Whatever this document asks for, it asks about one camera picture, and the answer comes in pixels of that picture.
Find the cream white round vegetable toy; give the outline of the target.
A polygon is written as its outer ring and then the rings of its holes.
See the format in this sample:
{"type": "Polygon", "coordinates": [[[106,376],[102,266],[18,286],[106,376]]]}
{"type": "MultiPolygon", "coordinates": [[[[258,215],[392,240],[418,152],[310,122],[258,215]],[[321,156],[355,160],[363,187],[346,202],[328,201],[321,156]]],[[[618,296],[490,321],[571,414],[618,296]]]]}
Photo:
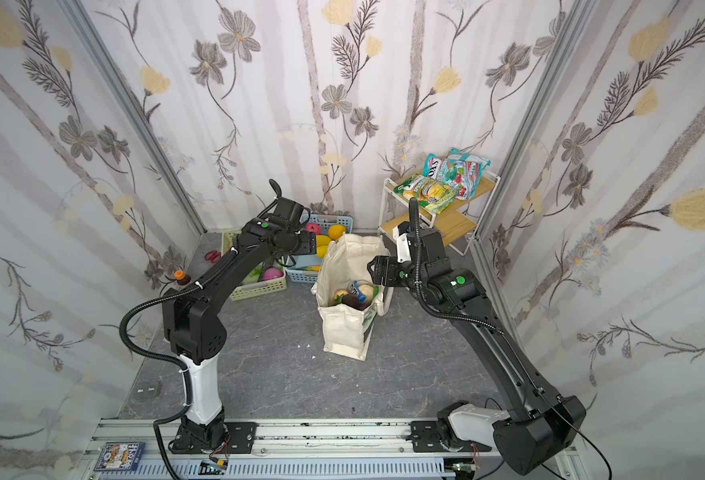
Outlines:
{"type": "Polygon", "coordinates": [[[373,300],[373,298],[375,297],[375,294],[376,294],[376,289],[375,289],[375,287],[372,286],[372,285],[370,285],[370,284],[362,283],[362,284],[361,284],[361,289],[364,291],[365,297],[364,297],[364,298],[360,298],[360,300],[361,300],[363,303],[372,302],[372,300],[373,300]]]}

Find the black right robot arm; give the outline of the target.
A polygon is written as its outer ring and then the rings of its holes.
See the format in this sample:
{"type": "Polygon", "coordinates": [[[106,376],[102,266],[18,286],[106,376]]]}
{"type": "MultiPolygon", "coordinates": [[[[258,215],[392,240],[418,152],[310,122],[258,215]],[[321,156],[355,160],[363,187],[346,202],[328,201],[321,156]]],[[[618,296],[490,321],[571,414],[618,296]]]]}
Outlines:
{"type": "Polygon", "coordinates": [[[376,256],[367,271],[376,285],[408,289],[428,315],[449,321],[471,346],[503,397],[507,417],[492,422],[492,438],[514,472],[526,475],[572,444],[586,408],[536,370],[470,270],[453,268],[447,258],[417,269],[413,262],[376,256]]]}

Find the blue candy bag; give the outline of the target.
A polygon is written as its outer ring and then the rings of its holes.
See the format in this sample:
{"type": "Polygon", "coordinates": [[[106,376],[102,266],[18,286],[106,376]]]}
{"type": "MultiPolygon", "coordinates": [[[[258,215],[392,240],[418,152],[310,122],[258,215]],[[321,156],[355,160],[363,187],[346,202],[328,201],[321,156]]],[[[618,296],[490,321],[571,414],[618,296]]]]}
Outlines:
{"type": "Polygon", "coordinates": [[[364,298],[365,293],[361,289],[361,284],[358,281],[352,282],[352,285],[350,285],[350,294],[354,294],[358,298],[364,298]]]}

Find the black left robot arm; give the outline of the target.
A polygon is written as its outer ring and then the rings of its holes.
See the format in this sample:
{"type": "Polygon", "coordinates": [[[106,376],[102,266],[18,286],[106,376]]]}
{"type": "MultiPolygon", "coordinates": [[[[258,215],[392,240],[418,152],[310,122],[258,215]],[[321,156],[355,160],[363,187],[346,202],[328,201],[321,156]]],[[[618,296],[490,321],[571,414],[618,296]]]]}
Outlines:
{"type": "Polygon", "coordinates": [[[230,250],[198,280],[124,314],[118,325],[124,346],[144,358],[170,363],[182,374],[182,409],[152,424],[162,454],[224,451],[232,434],[226,426],[224,404],[218,391],[218,356],[228,332],[218,315],[236,287],[256,266],[314,251],[316,240],[299,217],[260,215],[242,228],[230,250]],[[132,318],[158,305],[162,306],[164,336],[170,342],[170,354],[147,350],[134,343],[128,334],[132,318]]]}

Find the dark mangosteen toy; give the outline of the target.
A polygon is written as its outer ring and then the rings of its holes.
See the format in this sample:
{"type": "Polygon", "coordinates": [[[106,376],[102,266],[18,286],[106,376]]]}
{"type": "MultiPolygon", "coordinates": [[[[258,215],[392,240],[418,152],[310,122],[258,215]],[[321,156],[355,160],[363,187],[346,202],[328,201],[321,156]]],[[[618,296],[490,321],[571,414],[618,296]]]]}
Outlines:
{"type": "Polygon", "coordinates": [[[364,303],[360,300],[357,295],[353,293],[348,293],[342,296],[342,299],[340,299],[340,303],[358,311],[365,309],[364,303]]]}

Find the cream canvas tote bag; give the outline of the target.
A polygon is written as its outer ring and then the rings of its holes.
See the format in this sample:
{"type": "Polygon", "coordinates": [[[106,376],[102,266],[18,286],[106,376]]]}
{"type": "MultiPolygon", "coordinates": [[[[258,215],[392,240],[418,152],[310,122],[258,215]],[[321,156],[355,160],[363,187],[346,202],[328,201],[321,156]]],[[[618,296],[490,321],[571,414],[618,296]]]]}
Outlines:
{"type": "Polygon", "coordinates": [[[328,246],[328,254],[312,287],[322,318],[324,351],[366,360],[374,320],[388,312],[393,295],[392,288],[371,283],[366,265],[375,256],[388,254],[383,240],[377,236],[344,234],[328,246]],[[354,281],[370,284],[376,289],[372,302],[364,303],[365,309],[361,311],[334,300],[336,291],[350,292],[354,281]]]}

